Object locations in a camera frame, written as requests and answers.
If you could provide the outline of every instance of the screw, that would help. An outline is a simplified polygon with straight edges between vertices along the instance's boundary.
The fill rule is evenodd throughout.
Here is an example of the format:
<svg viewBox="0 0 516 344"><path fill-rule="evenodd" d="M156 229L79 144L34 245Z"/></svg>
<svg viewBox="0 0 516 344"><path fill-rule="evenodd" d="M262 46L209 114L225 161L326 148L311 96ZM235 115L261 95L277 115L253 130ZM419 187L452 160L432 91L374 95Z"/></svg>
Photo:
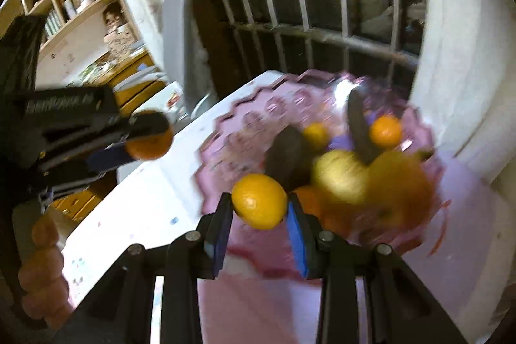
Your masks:
<svg viewBox="0 0 516 344"><path fill-rule="evenodd" d="M127 252L130 253L131 255L138 255L143 250L144 250L144 247L137 243L134 243L133 245L129 245L129 248L127 248Z"/></svg>
<svg viewBox="0 0 516 344"><path fill-rule="evenodd" d="M185 238L187 241L195 242L201 238L201 234L197 231L190 231L186 233Z"/></svg>
<svg viewBox="0 0 516 344"><path fill-rule="evenodd" d="M392 252L392 248L386 243L381 243L376 247L376 252L381 255L389 255Z"/></svg>
<svg viewBox="0 0 516 344"><path fill-rule="evenodd" d="M335 235L330 231L321 231L319 232L319 239L323 242L331 242L333 241Z"/></svg>

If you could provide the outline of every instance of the white table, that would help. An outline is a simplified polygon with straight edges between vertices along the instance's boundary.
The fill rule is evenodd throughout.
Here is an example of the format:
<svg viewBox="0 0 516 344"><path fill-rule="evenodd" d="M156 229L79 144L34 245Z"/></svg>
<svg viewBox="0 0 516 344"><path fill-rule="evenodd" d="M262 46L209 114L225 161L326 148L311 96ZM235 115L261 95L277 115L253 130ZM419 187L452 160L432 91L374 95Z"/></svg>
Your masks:
<svg viewBox="0 0 516 344"><path fill-rule="evenodd" d="M166 156L143 163L79 225L63 251L64 274L77 303L130 244L137 242L153 248L170 243L195 228L202 202L194 179L201 163L197 149L213 131L213 120L228 112L234 100L252 94L257 86L272 84L281 75L267 71L214 105L177 134ZM516 225L509 206L499 198L492 206L496 209L494 233L485 269L474 292L453 316L471 342L483 332L500 299L516 245ZM299 302L299 306L313 301L315 312L297 311L294 328L295 342L314 342L312 330L317 321L314 314L318 312L315 302L318 297L300 290L299 285L287 285L285 281L278 281L271 287L277 288L278 284L288 288L287 299Z"/></svg>

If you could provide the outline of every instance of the tabletop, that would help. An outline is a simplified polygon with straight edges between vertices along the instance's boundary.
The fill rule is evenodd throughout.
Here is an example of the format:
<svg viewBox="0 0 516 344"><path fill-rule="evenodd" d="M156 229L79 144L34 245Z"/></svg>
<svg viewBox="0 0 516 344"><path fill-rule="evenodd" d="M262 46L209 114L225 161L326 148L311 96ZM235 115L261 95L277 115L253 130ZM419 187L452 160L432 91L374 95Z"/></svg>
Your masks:
<svg viewBox="0 0 516 344"><path fill-rule="evenodd" d="M82 300L129 245L141 243L146 248L154 248L195 229L202 204L194 177L201 164L198 148L212 133L213 121L229 112L235 100L251 95L258 86L271 85L281 76L280 72L267 71L214 105L175 136L166 156L141 164L76 228L63 250L63 273L70 283L74 303ZM449 210L448 224L455 228L450 229L451 233L441 243L443 249L449 250L447 257L436 262L431 258L414 258L416 254L411 254L412 251L403 257L448 311L465 337L474 342L487 326L504 290L516 246L516 223L510 207L467 168L445 153L440 153L440 157L447 168L441 188L454 201ZM460 188L455 185L457 177L461 180ZM479 207L479 214L484 212L490 222L468 218L471 206ZM429 235L440 237L442 221L439 218L442 217L442 214L436 215ZM468 247L468 241L482 229L486 230L490 242L484 244L484 251L480 252ZM430 243L421 245L419 253L427 251L429 255L432 252ZM454 274L462 271L457 269L458 264L466 273L467 270L478 273L469 279L467 275L462 279L460 274ZM234 258L226 258L223 271L225 275L221 276L220 281L207 281L199 286L201 316L207 321L202 319L203 335L208 335L205 342L238 339L235 332L228 336L212 328L218 322L227 321L217 319L220 314L210 317L205 313L218 312L213 306L218 303L214 302L225 300L227 307L251 307L236 311L239 317L246 311L254 314L261 312L262 316L266 316L263 307L270 303L278 307L280 297L283 297L282 304L290 305L290 309L285 310L288 312L288 322L278 321L284 316L282 314L277 314L275 320L267 320L275 323L278 330L286 328L282 330L284 338L287 337L283 342L314 342L320 295L317 288L288 280L258 280L253 278L252 270L245 263ZM227 274L233 271L245 276L230 278ZM442 275L436 276L433 274L435 272ZM253 303L256 300L262 300L260 307ZM307 304L309 308L300 309ZM263 334L260 338L273 340Z"/></svg>

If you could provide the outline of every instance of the fruit plate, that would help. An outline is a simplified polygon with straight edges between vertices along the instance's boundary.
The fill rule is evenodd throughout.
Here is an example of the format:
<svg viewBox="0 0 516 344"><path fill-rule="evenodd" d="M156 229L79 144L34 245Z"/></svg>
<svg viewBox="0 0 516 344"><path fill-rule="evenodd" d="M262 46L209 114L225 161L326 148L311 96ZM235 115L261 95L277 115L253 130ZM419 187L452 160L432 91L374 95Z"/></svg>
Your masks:
<svg viewBox="0 0 516 344"><path fill-rule="evenodd" d="M317 70L308 70L301 76L285 74L271 86L257 87L251 96L234 102L228 114L215 120L216 130L199 148L202 165L195 174L203 196L202 213L214 212L221 193L231 192L244 175L264 172L265 153L287 125L302 129L311 123L322 123L331 138L345 138L347 98L358 85L367 95L364 107L369 121L384 114L401 119L404 152L433 148L432 131L420 122L417 110L369 78ZM443 166L436 156L424 163L424 169L438 183ZM439 208L436 197L427 222ZM424 242L426 225L425 222L411 231L377 232L367 231L362 224L360 232L353 231L348 240L358 242L360 237L367 237L368 244L388 242L404 253ZM299 278L284 222L272 230L258 231L235 216L228 254L246 258L264 277Z"/></svg>

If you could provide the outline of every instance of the hand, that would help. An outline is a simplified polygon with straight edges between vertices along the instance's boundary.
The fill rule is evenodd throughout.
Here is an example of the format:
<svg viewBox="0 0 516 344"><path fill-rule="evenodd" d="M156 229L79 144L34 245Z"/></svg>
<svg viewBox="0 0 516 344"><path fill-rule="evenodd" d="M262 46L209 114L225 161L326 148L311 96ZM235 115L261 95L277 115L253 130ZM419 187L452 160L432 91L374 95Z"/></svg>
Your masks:
<svg viewBox="0 0 516 344"><path fill-rule="evenodd" d="M34 225L32 240L38 250L18 274L20 285L28 292L22 307L31 318L43 318L50 328L59 329L73 308L68 302L70 288L61 274L64 259L57 247L59 233L48 214Z"/></svg>

